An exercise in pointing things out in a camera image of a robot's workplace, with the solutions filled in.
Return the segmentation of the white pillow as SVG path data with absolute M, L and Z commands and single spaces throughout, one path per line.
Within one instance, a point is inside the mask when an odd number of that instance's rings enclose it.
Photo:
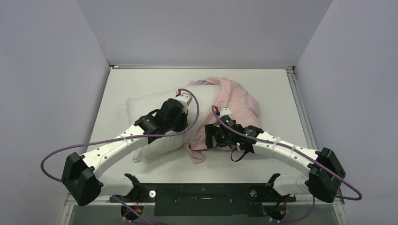
M 188 151 L 194 164 L 198 164 L 205 160 L 205 156 L 200 153 L 206 148 L 204 126 L 209 123 L 211 106 L 215 104 L 219 95 L 218 85 L 195 85 L 186 86 L 199 102 L 199 117 L 193 128 L 181 135 L 172 137 L 163 137 L 155 140 L 153 143 L 135 150 L 132 161 L 138 163 L 146 159 L 159 156 L 163 153 L 174 151 L 180 147 Z M 126 100 L 127 115 L 129 125 L 141 116 L 148 114 L 154 109 L 159 109 L 163 102 L 176 95 L 175 90 L 169 90 L 161 93 L 154 93 L 141 98 L 128 98 Z

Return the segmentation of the purple Elsa print pillowcase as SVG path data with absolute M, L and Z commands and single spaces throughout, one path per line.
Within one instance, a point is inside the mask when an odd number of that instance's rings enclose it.
M 243 127 L 261 126 L 261 121 L 258 119 L 260 104 L 240 83 L 227 77 L 208 77 L 204 80 L 190 81 L 187 86 L 199 101 L 199 118 L 195 126 L 187 132 L 190 138 L 183 145 L 190 153 L 194 164 L 205 160 L 205 155 L 201 153 L 207 149 L 205 125 L 216 122 L 211 106 L 229 108 L 232 119 Z

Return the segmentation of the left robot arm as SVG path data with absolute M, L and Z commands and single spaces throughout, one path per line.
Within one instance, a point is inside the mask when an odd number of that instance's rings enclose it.
M 86 206 L 99 196 L 123 196 L 133 202 L 139 198 L 139 182 L 135 176 L 120 178 L 104 176 L 112 165 L 125 156 L 153 141 L 183 134 L 189 130 L 189 94 L 180 94 L 166 100 L 160 109 L 141 116 L 117 138 L 99 142 L 95 150 L 82 155 L 73 152 L 67 156 L 61 181 L 79 206 Z

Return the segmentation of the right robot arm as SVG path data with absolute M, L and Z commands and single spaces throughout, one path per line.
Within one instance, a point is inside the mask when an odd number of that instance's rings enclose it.
M 282 162 L 300 171 L 300 175 L 283 175 L 278 172 L 265 188 L 266 197 L 272 201 L 292 194 L 311 194 L 332 203 L 337 197 L 346 173 L 334 151 L 298 147 L 279 137 L 272 136 L 255 126 L 242 127 L 229 116 L 221 122 L 205 125 L 207 148 L 230 147 L 247 153 L 258 153 Z

